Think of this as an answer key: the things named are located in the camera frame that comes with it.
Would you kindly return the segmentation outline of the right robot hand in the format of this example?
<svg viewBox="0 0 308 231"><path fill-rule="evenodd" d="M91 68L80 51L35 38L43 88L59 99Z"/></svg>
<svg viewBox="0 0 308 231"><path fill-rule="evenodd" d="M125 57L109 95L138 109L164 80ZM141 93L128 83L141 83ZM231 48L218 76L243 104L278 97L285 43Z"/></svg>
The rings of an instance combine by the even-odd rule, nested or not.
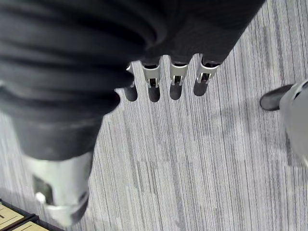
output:
<svg viewBox="0 0 308 231"><path fill-rule="evenodd" d="M261 0L3 0L0 108L12 118L36 199L64 227L79 222L103 117L138 93L160 99L160 58L170 58L170 97L200 61L193 92L210 80L255 17Z"/></svg>

